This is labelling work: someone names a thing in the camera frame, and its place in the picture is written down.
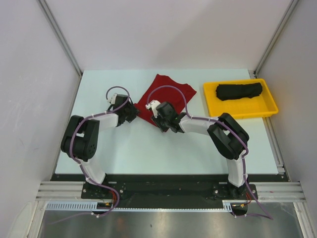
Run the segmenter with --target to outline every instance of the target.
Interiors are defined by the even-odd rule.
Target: metal floor
[[[206,212],[112,212],[103,218],[46,211],[39,238],[302,238],[293,203],[267,203],[274,221],[237,218],[229,213]],[[249,212],[261,212],[252,203]]]

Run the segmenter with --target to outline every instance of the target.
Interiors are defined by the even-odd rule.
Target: white wall
[[[317,1],[303,0],[260,72],[279,107],[272,117],[293,181],[317,221]]]
[[[0,3],[0,237],[53,169],[79,78],[35,0]]]
[[[290,0],[48,0],[82,69],[254,69]]]

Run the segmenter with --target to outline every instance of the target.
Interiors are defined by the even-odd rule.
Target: red cloth
[[[168,76],[157,74],[153,83],[150,85],[148,90],[142,96],[140,101],[134,104],[134,106],[140,111],[140,113],[138,114],[138,117],[148,121],[152,125],[155,125],[155,123],[151,120],[151,116],[153,116],[153,113],[151,111],[148,111],[145,108],[145,105],[147,103],[149,94],[154,89],[163,85],[170,85],[170,86],[174,86],[178,88],[185,95],[186,102],[189,102],[192,99],[192,97],[196,94],[196,91],[190,85],[179,84],[173,81]],[[177,113],[181,113],[185,107],[182,95],[173,88],[158,89],[156,92],[152,94],[150,101],[152,100],[158,100],[160,103],[162,102],[171,103],[175,107],[175,110],[177,111]]]

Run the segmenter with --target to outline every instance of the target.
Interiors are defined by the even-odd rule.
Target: white table surface
[[[109,107],[105,94],[119,85],[138,102],[156,74],[168,75],[178,83],[188,83],[197,94],[188,103],[189,113],[208,116],[203,83],[248,79],[246,69],[177,69],[177,70],[86,70],[81,80],[72,115],[87,116]],[[277,174],[277,168],[262,118],[238,120],[248,132],[250,153],[247,173]],[[166,133],[136,118],[133,122],[99,134],[96,156],[109,174],[227,174],[226,159],[210,137],[196,133]],[[81,174],[78,165],[60,153],[56,174]]]

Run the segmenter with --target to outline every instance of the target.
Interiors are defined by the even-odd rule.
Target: rolled black cloth
[[[259,96],[263,88],[260,83],[220,84],[216,89],[217,97],[222,100],[253,98]]]

